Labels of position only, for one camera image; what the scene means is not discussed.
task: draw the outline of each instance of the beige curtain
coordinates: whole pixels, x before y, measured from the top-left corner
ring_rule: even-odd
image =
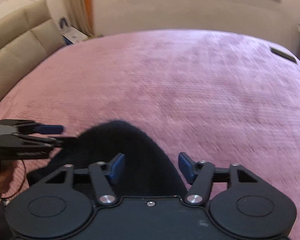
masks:
[[[86,34],[89,37],[92,37],[92,30],[90,28],[87,12],[85,8],[84,0],[63,0],[66,5],[66,10],[69,15],[69,20],[71,25]]]

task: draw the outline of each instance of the black cable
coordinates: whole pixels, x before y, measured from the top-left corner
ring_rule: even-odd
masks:
[[[24,162],[23,160],[21,160],[21,161],[22,161],[23,168],[24,168],[24,171],[25,171],[25,175],[24,175],[24,177],[23,177],[22,184],[21,184],[20,188],[19,188],[13,195],[11,195],[11,196],[9,196],[9,197],[2,197],[2,198],[1,198],[2,200],[8,200],[9,198],[12,198],[12,197],[14,197],[16,194],[18,194],[18,193],[20,192],[20,190],[22,189],[24,183],[26,182],[26,178],[27,178],[26,164],[25,164],[25,162]]]

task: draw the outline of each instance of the person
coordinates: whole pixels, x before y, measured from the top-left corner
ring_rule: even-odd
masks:
[[[124,121],[104,123],[82,133],[46,167],[28,173],[27,180],[32,186],[65,164],[87,168],[98,161],[109,162],[118,153],[125,154],[125,170],[112,187],[116,196],[186,196],[186,186],[169,157],[146,133]],[[16,162],[10,162],[0,171],[0,193],[9,189],[15,167]],[[12,237],[4,213],[1,202],[0,240]]]

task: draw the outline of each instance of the leather headboard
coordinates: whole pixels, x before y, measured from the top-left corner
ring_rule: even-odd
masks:
[[[0,19],[0,101],[45,58],[65,45],[46,0]]]

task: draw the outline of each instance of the bed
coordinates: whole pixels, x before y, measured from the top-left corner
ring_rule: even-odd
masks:
[[[26,75],[0,101],[0,119],[61,124],[66,135],[122,119],[143,129],[175,165],[181,151],[219,167],[241,163],[294,201],[290,236],[300,240],[300,62],[269,47],[291,54],[213,31],[93,39],[61,48]],[[27,161],[27,171],[47,162]],[[20,166],[12,191],[22,176]]]

